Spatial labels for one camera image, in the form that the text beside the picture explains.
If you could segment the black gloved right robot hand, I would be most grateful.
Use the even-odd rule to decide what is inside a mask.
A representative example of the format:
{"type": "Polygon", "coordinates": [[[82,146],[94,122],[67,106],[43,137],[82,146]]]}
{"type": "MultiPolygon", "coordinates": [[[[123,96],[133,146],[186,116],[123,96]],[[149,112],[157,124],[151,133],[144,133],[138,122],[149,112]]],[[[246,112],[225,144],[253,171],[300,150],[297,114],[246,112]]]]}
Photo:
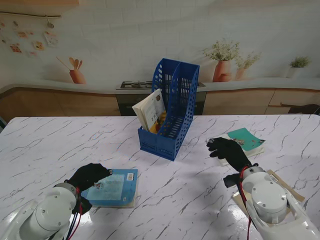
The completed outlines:
{"type": "Polygon", "coordinates": [[[245,155],[241,146],[232,139],[222,137],[211,138],[206,146],[210,151],[211,158],[225,159],[227,163],[237,172],[241,172],[244,167],[251,167],[252,163],[245,155]]]}

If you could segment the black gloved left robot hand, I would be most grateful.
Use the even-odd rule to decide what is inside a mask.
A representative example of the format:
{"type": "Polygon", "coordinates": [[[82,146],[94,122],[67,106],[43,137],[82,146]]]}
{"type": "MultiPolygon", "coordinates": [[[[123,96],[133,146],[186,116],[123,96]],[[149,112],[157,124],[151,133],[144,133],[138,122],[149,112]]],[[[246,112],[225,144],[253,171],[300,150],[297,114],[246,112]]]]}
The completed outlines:
{"type": "Polygon", "coordinates": [[[112,174],[112,169],[107,169],[100,163],[89,163],[80,167],[70,179],[66,179],[64,182],[71,184],[81,193],[112,174]]]}

